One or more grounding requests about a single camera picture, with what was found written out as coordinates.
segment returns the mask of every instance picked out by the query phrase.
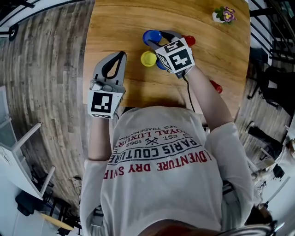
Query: yellow cup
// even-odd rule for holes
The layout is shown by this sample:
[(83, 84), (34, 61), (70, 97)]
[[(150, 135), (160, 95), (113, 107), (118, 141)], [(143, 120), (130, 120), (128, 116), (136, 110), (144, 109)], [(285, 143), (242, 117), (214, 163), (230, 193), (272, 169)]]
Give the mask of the yellow cup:
[(144, 52), (140, 57), (140, 61), (144, 66), (150, 67), (156, 64), (157, 56), (153, 52)]

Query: white marker cube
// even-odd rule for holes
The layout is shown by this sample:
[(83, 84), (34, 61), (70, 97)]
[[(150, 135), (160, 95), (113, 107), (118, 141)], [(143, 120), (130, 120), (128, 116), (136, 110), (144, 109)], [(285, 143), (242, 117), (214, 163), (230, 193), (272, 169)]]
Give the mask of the white marker cube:
[(169, 43), (156, 50), (162, 64), (172, 73), (177, 73), (195, 65), (192, 50), (185, 38)]
[(87, 110), (92, 117), (113, 119), (123, 97), (122, 93), (88, 91)]

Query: hair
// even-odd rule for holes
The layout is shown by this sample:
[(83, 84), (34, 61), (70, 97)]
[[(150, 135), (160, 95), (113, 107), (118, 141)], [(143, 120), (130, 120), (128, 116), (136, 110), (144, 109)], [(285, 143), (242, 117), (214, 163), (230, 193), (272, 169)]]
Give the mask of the hair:
[(245, 225), (251, 224), (269, 224), (272, 222), (272, 216), (268, 215), (266, 218), (260, 212), (257, 207), (252, 207), (251, 213), (245, 223)]

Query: potted plant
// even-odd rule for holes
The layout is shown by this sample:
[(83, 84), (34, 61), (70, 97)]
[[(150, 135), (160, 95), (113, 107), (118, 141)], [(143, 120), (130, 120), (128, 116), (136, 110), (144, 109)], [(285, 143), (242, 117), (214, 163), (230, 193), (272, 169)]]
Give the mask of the potted plant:
[(236, 17), (234, 15), (236, 11), (227, 6), (221, 6), (220, 8), (216, 8), (212, 14), (213, 21), (224, 23), (224, 24), (232, 24)]

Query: gray wood plank floor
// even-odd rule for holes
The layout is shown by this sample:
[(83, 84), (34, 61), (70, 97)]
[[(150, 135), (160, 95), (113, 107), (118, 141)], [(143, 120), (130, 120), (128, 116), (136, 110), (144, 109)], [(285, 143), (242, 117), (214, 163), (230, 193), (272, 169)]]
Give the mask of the gray wood plank floor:
[[(56, 7), (19, 24), (13, 42), (0, 39), (0, 85), (6, 85), (9, 110), (17, 138), (37, 122), (42, 123), (22, 148), (30, 165), (53, 175), (54, 193), (78, 208), (80, 181), (87, 157), (88, 115), (82, 104), (85, 43), (94, 1)], [(267, 134), (282, 141), (291, 117), (260, 99), (247, 99), (255, 82), (247, 80), (236, 117), (240, 139), (254, 162), (263, 144), (244, 132), (251, 120)]]

